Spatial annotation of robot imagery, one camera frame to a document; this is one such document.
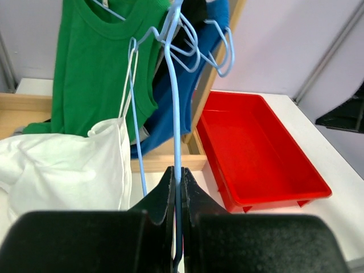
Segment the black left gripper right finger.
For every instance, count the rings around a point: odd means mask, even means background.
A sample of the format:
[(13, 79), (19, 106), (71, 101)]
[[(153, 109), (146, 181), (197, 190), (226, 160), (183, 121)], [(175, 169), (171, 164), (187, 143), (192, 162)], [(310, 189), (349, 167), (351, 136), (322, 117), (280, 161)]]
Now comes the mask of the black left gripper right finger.
[(182, 170), (186, 272), (348, 272), (328, 226), (304, 214), (232, 214)]

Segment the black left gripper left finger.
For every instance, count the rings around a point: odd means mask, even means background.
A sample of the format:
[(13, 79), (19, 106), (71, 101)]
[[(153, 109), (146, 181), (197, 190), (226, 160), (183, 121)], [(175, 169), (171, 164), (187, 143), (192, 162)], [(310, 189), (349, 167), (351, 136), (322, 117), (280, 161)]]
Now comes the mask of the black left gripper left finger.
[(175, 179), (127, 211), (38, 211), (21, 216), (1, 246), (2, 272), (172, 272)]

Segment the white camisole tank top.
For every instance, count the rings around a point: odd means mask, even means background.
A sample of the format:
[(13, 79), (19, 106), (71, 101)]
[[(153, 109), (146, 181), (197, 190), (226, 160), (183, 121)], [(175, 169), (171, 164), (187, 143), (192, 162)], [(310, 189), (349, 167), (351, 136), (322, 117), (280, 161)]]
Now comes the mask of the white camisole tank top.
[(86, 137), (22, 134), (1, 140), (1, 188), (10, 221), (40, 210), (128, 210), (130, 102), (124, 90), (118, 117), (96, 123)]

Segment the light blue hanger of white top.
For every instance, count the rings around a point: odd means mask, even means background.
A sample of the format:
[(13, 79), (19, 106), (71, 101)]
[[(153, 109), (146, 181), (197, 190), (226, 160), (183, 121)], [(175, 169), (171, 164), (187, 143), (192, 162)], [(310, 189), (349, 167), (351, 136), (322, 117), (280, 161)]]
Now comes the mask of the light blue hanger of white top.
[(164, 43), (164, 57), (168, 65), (169, 77), (171, 80), (172, 89), (172, 106), (173, 106), (173, 135), (174, 135), (174, 176), (172, 177), (175, 182), (175, 200), (173, 202), (172, 222), (175, 224), (173, 231), (176, 232), (175, 243), (176, 250), (173, 258), (173, 264), (171, 272), (178, 272), (179, 264), (183, 255), (183, 213), (181, 202), (181, 178), (182, 178), (182, 166), (181, 166), (181, 144), (180, 144), (180, 104), (179, 104), (179, 90), (177, 85), (177, 78), (175, 67), (172, 61), (171, 43), (173, 33), (176, 30), (177, 23), (181, 14), (182, 1), (174, 1), (169, 7), (168, 14), (163, 24), (161, 31), (158, 31), (155, 27), (150, 27), (148, 31), (140, 40), (135, 38), (130, 39), (128, 58), (129, 61), (137, 60), (138, 47), (150, 36), (153, 35), (155, 39), (161, 43)]

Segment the green tank top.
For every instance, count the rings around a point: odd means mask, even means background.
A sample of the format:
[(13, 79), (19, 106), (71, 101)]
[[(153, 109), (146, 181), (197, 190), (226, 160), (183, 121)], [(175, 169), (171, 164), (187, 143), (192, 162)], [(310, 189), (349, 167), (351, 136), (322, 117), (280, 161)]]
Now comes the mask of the green tank top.
[(86, 136), (98, 122), (117, 118), (126, 83), (131, 38), (141, 41), (134, 82), (135, 104), (127, 112), (130, 139), (157, 109), (152, 81), (159, 43), (147, 36), (161, 28), (168, 1), (64, 1), (53, 79), (49, 122), (31, 123), (26, 134), (61, 133)]

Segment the light blue hanger of green top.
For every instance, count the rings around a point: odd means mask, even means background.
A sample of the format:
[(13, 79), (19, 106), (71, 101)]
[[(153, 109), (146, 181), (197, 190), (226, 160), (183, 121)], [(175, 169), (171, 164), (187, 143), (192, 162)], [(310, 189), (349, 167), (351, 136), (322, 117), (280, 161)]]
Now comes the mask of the light blue hanger of green top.
[(97, 1), (97, 0), (92, 0), (92, 2), (94, 2), (95, 4), (97, 4), (98, 6), (100, 6), (101, 8), (103, 8), (104, 10), (106, 10), (108, 13), (114, 15), (116, 18), (125, 21), (126, 19), (122, 16), (120, 16), (119, 14), (115, 13), (114, 11), (112, 11), (111, 9), (109, 9), (108, 7), (104, 6), (101, 2)]

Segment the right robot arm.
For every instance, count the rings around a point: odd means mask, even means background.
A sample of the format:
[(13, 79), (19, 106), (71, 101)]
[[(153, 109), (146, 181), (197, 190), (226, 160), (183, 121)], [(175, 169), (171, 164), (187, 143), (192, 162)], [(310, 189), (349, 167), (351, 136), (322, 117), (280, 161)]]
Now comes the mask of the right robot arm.
[(363, 83), (348, 100), (317, 118), (315, 124), (363, 134)]

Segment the grey tank top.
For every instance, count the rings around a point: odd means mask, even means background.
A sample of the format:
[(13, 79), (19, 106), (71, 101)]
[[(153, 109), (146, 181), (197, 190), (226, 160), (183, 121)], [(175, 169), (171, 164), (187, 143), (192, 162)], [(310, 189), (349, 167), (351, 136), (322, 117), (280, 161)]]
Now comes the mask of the grey tank top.
[[(181, 28), (181, 25), (178, 23), (175, 32), (173, 33), (173, 39), (177, 36), (177, 33), (179, 32)], [(154, 77), (160, 67), (160, 64), (162, 63), (164, 59), (164, 47), (161, 47), (159, 50), (159, 54), (158, 54), (158, 59), (157, 59), (157, 63), (156, 63), (156, 67), (155, 67), (155, 71), (154, 71)], [(145, 126), (143, 126), (140, 130), (139, 133), (141, 135), (141, 141), (144, 141), (145, 139), (147, 139), (150, 134), (149, 131), (146, 129)]]

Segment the light blue hanger of black top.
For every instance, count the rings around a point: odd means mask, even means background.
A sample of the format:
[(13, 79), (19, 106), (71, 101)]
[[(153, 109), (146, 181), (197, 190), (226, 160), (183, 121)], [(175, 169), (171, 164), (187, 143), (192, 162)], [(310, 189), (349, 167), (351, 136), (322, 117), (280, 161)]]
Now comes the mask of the light blue hanger of black top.
[(194, 27), (192, 26), (192, 24), (189, 22), (189, 20), (182, 13), (180, 14), (178, 23), (181, 25), (179, 32), (181, 32), (181, 30), (184, 30), (184, 32), (185, 32), (184, 39), (182, 42), (179, 43), (179, 46), (182, 46), (182, 47), (187, 46), (187, 49), (184, 50), (184, 49), (174, 45), (173, 43), (170, 45), (170, 47), (173, 51), (176, 51), (177, 53), (179, 53), (183, 56), (186, 56), (186, 57), (191, 57), (193, 55), (196, 55), (196, 60), (195, 60), (195, 63), (193, 64), (193, 66), (190, 68), (186, 64), (184, 64), (176, 55), (173, 54), (172, 57), (187, 72), (192, 73), (197, 70), (198, 65), (200, 63), (200, 59), (201, 59), (201, 53), (198, 48), (197, 32), (194, 29)]

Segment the red plastic bin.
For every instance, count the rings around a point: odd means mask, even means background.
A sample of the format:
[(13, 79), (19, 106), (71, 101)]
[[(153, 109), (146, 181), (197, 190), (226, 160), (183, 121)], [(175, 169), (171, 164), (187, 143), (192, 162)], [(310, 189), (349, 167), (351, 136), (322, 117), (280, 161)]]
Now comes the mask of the red plastic bin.
[(332, 195), (260, 95), (211, 92), (197, 131), (228, 212), (304, 206)]

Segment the wooden clothes rack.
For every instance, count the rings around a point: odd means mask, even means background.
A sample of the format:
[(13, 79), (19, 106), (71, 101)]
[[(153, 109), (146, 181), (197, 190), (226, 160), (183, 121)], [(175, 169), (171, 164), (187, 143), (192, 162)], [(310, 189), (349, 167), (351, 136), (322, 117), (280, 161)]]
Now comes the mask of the wooden clothes rack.
[(111, 1), (126, 20), (113, 19), (92, 1), (64, 1), (53, 93), (47, 97), (1, 96), (1, 118), (25, 125), (25, 134), (86, 137), (97, 122), (115, 118), (125, 79), (129, 41), (161, 27), (168, 1)]

